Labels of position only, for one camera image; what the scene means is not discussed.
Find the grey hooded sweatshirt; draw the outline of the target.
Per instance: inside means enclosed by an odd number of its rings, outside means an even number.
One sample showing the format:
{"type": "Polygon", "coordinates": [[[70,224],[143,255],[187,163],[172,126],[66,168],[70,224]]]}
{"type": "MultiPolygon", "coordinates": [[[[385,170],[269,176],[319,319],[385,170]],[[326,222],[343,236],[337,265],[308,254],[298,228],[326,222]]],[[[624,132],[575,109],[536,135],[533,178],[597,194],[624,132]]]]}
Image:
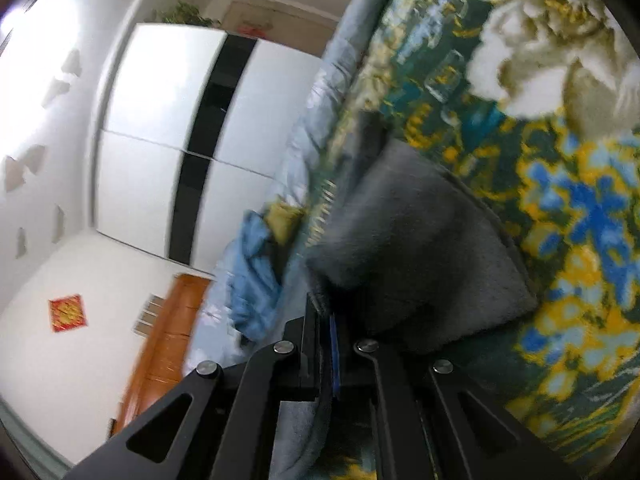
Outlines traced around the grey hooded sweatshirt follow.
{"type": "MultiPolygon", "coordinates": [[[[309,298],[331,317],[382,323],[443,358],[446,344],[535,309],[518,251],[451,174],[360,115],[321,240],[305,260],[309,298]]],[[[343,434],[332,390],[321,452],[343,434]]]]}

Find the grey daisy print duvet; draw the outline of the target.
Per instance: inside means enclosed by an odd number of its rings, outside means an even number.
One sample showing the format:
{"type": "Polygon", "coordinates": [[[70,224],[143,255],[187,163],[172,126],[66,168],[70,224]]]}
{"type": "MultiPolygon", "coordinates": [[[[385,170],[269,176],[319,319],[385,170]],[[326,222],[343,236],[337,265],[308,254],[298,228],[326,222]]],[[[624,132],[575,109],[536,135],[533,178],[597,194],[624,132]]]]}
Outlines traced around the grey daisy print duvet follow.
{"type": "Polygon", "coordinates": [[[232,264],[244,214],[282,200],[306,210],[310,178],[387,0],[350,0],[314,56],[258,40],[250,51],[203,184],[189,258],[212,281],[198,309],[182,376],[203,361],[242,362],[253,341],[230,318],[232,264]]]}

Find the orange wooden headboard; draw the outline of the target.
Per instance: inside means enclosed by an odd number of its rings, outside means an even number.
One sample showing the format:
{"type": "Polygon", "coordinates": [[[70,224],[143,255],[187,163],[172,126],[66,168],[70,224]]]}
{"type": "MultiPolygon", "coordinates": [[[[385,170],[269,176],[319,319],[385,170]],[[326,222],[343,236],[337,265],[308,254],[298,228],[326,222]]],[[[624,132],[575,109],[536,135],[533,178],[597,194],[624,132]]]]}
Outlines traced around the orange wooden headboard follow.
{"type": "Polygon", "coordinates": [[[182,379],[196,315],[210,284],[209,278],[178,274],[166,298],[152,299],[155,320],[145,333],[111,434],[123,430],[182,379]]]}

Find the blue garment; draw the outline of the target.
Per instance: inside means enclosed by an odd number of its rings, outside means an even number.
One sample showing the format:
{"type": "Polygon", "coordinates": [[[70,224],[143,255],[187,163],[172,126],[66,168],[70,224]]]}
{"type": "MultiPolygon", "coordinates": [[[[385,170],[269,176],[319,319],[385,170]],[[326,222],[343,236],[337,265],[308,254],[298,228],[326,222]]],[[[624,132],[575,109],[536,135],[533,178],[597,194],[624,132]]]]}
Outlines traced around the blue garment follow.
{"type": "Polygon", "coordinates": [[[278,246],[258,212],[248,210],[236,238],[238,253],[232,264],[230,318],[246,339],[259,342],[277,317],[281,284],[276,267],[278,246]]]}

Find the olive yellow garment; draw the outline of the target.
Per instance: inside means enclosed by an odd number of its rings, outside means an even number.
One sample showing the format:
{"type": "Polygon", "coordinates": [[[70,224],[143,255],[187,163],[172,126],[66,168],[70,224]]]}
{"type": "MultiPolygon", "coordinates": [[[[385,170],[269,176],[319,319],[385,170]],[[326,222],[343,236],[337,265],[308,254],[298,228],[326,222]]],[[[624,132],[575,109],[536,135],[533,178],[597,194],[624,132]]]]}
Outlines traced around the olive yellow garment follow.
{"type": "Polygon", "coordinates": [[[292,240],[305,214],[304,208],[291,206],[282,200],[268,206],[264,221],[278,246],[284,247],[292,240]]]}

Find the white wardrobe with black stripe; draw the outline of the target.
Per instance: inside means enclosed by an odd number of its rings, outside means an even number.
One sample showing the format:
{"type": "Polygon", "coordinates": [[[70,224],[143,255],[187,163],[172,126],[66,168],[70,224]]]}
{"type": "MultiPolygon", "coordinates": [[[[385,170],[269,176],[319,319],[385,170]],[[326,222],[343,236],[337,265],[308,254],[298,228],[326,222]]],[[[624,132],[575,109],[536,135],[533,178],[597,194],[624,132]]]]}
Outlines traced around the white wardrobe with black stripe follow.
{"type": "Polygon", "coordinates": [[[218,29],[140,24],[100,133],[94,224],[209,272],[264,203],[320,58],[218,29]]]}

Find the teal floral bed blanket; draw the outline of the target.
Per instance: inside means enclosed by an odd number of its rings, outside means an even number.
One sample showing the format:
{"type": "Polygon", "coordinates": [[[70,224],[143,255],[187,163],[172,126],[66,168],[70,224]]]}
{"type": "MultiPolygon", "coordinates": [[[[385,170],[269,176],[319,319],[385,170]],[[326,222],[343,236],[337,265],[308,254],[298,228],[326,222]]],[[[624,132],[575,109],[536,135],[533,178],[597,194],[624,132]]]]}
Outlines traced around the teal floral bed blanket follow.
{"type": "Polygon", "coordinates": [[[540,296],[466,346],[472,370],[585,479],[639,418],[639,58],[604,0],[390,0],[330,142],[358,110],[499,217],[540,296]]]}

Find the green potted plant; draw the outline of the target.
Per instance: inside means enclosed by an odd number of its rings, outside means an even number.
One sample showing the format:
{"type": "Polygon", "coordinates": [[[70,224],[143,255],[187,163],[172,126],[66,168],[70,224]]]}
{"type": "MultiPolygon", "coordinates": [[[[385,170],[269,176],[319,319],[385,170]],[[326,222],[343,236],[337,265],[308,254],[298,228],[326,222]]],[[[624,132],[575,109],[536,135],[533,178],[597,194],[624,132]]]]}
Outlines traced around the green potted plant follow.
{"type": "Polygon", "coordinates": [[[166,11],[157,11],[154,14],[154,21],[163,24],[189,25],[216,29],[221,25],[221,21],[206,18],[201,14],[197,6],[185,1],[178,1],[166,11]]]}

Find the red square wall decoration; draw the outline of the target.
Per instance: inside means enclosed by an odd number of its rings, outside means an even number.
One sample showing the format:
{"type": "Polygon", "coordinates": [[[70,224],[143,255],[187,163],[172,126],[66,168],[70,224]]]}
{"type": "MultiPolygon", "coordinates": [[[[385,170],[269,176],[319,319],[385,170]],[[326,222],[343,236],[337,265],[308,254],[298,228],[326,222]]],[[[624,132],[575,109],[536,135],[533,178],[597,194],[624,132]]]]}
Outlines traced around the red square wall decoration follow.
{"type": "Polygon", "coordinates": [[[52,330],[55,333],[87,325],[84,304],[80,295],[50,300],[49,311],[52,330]]]}

